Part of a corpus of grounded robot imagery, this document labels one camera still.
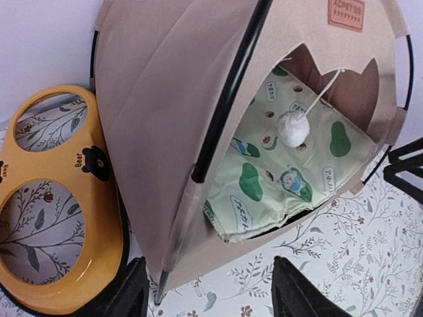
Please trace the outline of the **black tent pole one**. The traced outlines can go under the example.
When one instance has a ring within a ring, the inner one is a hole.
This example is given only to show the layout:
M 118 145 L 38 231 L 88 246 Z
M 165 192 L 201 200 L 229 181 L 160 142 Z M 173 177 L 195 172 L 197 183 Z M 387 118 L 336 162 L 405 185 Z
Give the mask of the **black tent pole one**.
M 162 303 L 165 297 L 167 281 L 176 266 L 180 249 L 182 248 L 188 232 L 188 227 L 190 226 L 196 206 L 202 195 L 202 184 L 206 180 L 208 170 L 227 124 L 235 97 L 237 96 L 239 87 L 249 66 L 250 59 L 253 55 L 271 5 L 271 1 L 258 1 L 254 8 L 219 96 L 198 159 L 186 182 L 173 222 L 173 227 L 169 235 L 169 245 L 163 257 L 162 272 L 154 299 L 154 303 L 157 306 Z

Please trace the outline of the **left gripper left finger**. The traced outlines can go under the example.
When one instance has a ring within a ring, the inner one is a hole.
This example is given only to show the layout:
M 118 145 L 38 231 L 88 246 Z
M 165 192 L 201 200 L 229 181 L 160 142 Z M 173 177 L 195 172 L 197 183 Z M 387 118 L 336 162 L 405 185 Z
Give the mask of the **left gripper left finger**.
M 101 292 L 94 316 L 147 316 L 149 281 L 145 258 L 134 258 Z

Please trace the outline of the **beige pet tent fabric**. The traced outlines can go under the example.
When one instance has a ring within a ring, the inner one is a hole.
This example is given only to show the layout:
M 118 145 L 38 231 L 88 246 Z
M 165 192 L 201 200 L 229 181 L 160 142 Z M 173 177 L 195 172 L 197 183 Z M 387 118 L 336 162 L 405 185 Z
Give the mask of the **beige pet tent fabric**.
M 93 42 L 93 79 L 114 173 L 132 230 L 158 284 L 186 182 L 258 1 L 105 1 Z M 395 42 L 410 32 L 397 1 L 271 1 L 272 5 L 211 162 L 166 290 L 215 270 L 300 224 L 367 183 L 365 169 L 388 153 L 407 107 L 397 104 Z M 230 142 L 276 67 L 376 144 L 375 153 L 327 202 L 280 228 L 222 240 L 204 205 Z

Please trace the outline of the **yellow double bowl holder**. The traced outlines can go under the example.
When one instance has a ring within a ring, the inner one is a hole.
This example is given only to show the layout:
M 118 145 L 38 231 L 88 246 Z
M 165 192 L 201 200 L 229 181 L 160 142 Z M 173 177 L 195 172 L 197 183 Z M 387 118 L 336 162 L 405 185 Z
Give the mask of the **yellow double bowl holder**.
M 42 90 L 1 125 L 1 315 L 71 315 L 128 253 L 95 95 Z

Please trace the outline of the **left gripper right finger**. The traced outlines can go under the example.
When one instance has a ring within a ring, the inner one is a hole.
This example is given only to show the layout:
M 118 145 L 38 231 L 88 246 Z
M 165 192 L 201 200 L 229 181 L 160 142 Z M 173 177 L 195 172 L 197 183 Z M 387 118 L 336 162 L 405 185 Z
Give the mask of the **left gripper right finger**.
M 346 317 L 287 258 L 276 256 L 272 272 L 274 316 Z

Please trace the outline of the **avocado print pet mat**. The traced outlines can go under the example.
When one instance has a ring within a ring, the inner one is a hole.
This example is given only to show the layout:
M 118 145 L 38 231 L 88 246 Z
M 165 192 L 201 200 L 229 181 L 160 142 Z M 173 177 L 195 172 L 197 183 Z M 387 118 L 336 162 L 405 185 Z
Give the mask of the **avocado print pet mat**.
M 311 126 L 297 148 L 284 145 L 278 119 L 307 112 Z M 204 214 L 219 237 L 240 242 L 327 202 L 375 153 L 349 119 L 282 67 L 267 76 L 217 169 Z

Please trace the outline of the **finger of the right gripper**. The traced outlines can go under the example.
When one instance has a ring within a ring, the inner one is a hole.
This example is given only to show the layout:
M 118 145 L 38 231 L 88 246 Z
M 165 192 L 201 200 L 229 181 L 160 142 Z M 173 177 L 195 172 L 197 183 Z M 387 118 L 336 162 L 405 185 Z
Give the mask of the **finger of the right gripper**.
M 383 178 L 414 200 L 422 200 L 422 189 L 398 176 L 400 172 L 409 172 L 422 179 L 422 153 L 401 159 L 402 156 L 422 150 L 422 138 L 416 139 L 388 154 L 389 165 L 383 169 Z

